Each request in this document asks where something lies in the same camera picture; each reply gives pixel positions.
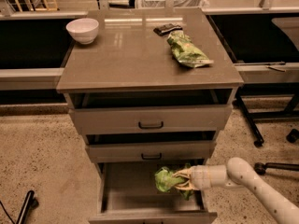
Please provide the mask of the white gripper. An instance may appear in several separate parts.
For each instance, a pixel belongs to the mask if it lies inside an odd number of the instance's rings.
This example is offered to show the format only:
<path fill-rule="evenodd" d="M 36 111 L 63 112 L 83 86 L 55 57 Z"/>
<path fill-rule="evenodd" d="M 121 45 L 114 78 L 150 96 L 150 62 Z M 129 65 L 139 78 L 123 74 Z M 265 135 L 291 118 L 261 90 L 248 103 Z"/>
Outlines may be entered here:
<path fill-rule="evenodd" d="M 225 165 L 196 165 L 191 169 L 178 170 L 172 176 L 190 179 L 190 182 L 176 184 L 175 188 L 178 190 L 224 188 L 230 181 Z"/>

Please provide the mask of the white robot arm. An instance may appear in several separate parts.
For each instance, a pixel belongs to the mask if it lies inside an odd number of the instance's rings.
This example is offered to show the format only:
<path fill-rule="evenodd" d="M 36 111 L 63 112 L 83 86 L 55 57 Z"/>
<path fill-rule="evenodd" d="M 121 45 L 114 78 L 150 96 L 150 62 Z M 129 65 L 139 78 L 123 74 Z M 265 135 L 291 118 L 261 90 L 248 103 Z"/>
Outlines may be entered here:
<path fill-rule="evenodd" d="M 299 208 L 264 182 L 241 158 L 231 158 L 225 165 L 192 166 L 175 172 L 173 177 L 187 179 L 184 184 L 177 186 L 181 190 L 245 187 L 254 194 L 277 224 L 299 224 Z"/>

